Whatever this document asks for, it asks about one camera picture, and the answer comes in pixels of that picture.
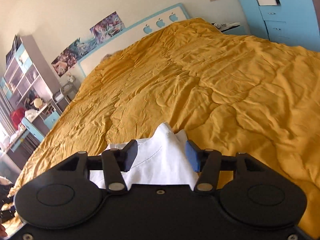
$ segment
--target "bedspread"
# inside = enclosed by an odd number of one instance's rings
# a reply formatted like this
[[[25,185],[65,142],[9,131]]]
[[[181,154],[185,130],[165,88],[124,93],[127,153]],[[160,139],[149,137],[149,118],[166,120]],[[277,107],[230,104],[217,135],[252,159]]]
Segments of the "bedspread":
[[[201,148],[248,152],[308,197],[299,226],[320,236],[320,54],[224,35],[196,18],[99,64],[30,157],[14,193],[73,153],[152,136],[168,122]],[[219,187],[232,179],[222,172]],[[5,224],[9,233],[19,223]]]

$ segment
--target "round yellow object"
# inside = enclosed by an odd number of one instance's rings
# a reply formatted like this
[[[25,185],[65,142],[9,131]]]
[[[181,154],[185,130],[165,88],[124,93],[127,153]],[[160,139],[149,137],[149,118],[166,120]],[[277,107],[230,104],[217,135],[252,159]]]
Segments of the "round yellow object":
[[[41,100],[41,98],[36,98],[36,99],[33,101],[33,104],[35,105],[36,108],[40,108],[40,106],[42,106],[42,100]]]

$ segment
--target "black robotic device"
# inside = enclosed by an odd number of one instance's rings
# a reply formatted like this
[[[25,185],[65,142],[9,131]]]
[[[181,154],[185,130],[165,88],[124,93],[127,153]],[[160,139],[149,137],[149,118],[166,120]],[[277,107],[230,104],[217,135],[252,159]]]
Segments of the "black robotic device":
[[[306,206],[303,191],[249,154],[223,156],[192,141],[186,154],[201,175],[189,185],[132,185],[129,171],[137,141],[122,150],[88,157],[77,152],[24,185],[15,208],[25,224],[12,240],[311,239],[297,227]],[[103,170],[106,189],[89,181]],[[216,189],[220,171],[234,179]]]

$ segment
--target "round black cover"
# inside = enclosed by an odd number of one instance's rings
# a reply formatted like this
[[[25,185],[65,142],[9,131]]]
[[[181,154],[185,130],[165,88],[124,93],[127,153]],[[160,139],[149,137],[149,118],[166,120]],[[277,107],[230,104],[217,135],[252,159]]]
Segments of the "round black cover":
[[[101,190],[75,172],[46,172],[15,195],[19,216],[40,228],[67,228],[89,218],[102,201]]]
[[[307,206],[298,186],[282,177],[268,179],[263,172],[226,184],[220,202],[236,220],[260,228],[296,224]]]

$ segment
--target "screw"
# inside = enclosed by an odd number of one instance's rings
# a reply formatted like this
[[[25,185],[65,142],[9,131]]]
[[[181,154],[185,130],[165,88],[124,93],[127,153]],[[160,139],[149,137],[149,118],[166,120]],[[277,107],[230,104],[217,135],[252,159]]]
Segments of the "screw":
[[[159,194],[159,195],[163,195],[164,193],[165,193],[165,191],[162,189],[157,190],[157,194]]]
[[[288,240],[298,240],[298,236],[297,235],[290,235],[288,237]]]
[[[115,182],[115,183],[109,184],[108,188],[112,191],[120,191],[120,190],[123,190],[125,187],[122,183]]]
[[[30,234],[24,234],[24,235],[22,236],[22,239],[23,239],[23,240],[33,240],[33,236],[30,235]]]
[[[213,189],[213,186],[209,183],[200,183],[197,185],[197,190],[200,191],[210,191]]]

